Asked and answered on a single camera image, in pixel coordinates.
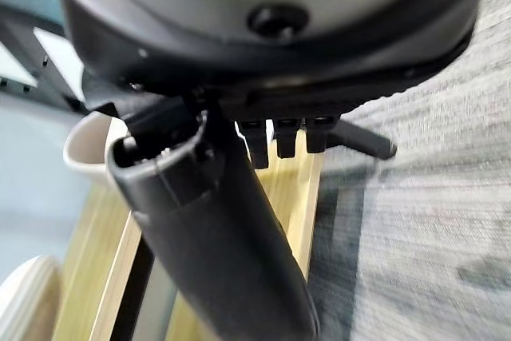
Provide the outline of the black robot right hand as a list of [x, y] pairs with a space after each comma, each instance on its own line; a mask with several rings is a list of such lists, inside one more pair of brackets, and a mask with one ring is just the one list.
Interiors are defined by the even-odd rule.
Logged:
[[122, 120], [106, 164], [149, 248], [223, 340], [315, 340], [319, 322], [256, 171], [338, 145], [342, 119], [440, 73], [481, 0], [61, 0], [86, 106]]

